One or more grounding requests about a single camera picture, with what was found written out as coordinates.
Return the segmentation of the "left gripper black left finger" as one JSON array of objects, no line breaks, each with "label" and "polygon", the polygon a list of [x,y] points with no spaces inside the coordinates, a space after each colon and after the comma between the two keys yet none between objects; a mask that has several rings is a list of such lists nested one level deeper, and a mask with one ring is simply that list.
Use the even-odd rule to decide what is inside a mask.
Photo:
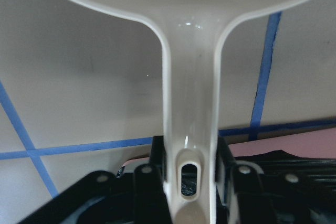
[{"label": "left gripper black left finger", "polygon": [[172,223],[163,189],[164,165],[163,136],[155,136],[148,163],[138,166],[133,174],[135,223]]}]

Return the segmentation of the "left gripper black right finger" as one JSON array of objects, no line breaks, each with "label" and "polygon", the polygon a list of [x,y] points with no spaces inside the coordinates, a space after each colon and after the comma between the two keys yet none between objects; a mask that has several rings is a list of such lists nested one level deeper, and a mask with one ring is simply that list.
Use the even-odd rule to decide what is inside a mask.
[{"label": "left gripper black right finger", "polygon": [[261,180],[262,170],[238,161],[221,136],[217,138],[216,223],[275,223],[276,214]]}]

